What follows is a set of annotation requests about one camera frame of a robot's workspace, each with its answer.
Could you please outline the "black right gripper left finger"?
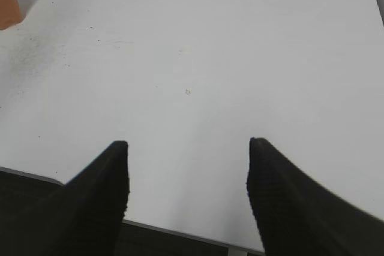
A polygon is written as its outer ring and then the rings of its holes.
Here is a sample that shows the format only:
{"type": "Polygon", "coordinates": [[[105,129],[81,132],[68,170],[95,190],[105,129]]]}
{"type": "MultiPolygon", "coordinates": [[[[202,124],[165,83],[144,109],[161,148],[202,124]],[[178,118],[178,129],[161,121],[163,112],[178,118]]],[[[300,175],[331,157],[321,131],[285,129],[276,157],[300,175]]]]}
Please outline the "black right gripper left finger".
{"type": "Polygon", "coordinates": [[[113,255],[129,195],[128,143],[67,184],[1,169],[1,255],[113,255]]]}

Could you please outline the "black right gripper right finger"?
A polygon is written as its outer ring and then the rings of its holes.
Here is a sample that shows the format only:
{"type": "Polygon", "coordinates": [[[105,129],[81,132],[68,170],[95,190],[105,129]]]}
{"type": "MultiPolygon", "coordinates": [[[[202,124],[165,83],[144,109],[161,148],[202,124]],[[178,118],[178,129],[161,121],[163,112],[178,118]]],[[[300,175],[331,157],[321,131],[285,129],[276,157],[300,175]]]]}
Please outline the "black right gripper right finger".
{"type": "Polygon", "coordinates": [[[383,255],[383,221],[333,194],[265,138],[249,142],[247,192],[266,255],[383,255]]]}

